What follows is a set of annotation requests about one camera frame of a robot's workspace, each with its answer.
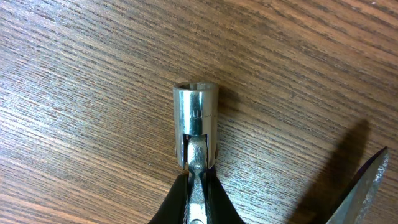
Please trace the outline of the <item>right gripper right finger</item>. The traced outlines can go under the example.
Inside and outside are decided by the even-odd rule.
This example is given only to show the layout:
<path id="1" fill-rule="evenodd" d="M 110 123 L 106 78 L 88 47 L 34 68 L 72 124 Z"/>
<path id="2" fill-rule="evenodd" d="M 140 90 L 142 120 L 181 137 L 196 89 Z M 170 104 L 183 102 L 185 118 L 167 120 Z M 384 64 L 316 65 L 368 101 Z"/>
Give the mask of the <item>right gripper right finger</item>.
<path id="1" fill-rule="evenodd" d="M 244 224 L 225 192 L 216 169 L 206 172 L 206 212 L 211 224 Z"/>

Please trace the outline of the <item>red handled pruning shears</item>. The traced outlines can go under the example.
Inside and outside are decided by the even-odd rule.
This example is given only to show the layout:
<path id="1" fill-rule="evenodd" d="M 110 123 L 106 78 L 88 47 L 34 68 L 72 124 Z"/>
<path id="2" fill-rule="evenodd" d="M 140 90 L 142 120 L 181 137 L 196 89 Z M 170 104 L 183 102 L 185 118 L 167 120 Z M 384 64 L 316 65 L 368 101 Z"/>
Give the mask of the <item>red handled pruning shears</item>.
<path id="1" fill-rule="evenodd" d="M 360 224 L 372 205 L 387 170 L 388 147 L 368 159 L 353 177 L 326 224 Z"/>

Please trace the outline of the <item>silver socket wrench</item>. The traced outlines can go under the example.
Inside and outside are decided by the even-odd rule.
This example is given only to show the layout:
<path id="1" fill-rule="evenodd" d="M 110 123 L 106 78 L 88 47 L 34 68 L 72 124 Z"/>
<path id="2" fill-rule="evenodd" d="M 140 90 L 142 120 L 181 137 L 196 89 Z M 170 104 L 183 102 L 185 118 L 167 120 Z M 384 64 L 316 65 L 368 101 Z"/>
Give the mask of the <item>silver socket wrench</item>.
<path id="1" fill-rule="evenodd" d="M 173 87 L 176 156 L 188 172 L 187 223 L 211 223 L 206 173 L 217 153 L 218 94 L 211 82 Z"/>

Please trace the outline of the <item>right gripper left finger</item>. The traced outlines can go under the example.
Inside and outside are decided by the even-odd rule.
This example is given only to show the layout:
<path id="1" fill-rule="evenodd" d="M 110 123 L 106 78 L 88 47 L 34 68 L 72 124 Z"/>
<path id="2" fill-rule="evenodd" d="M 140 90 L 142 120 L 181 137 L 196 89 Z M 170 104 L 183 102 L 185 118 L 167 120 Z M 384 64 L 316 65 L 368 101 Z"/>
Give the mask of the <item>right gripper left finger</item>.
<path id="1" fill-rule="evenodd" d="M 149 224 L 186 224 L 188 174 L 179 175 Z"/>

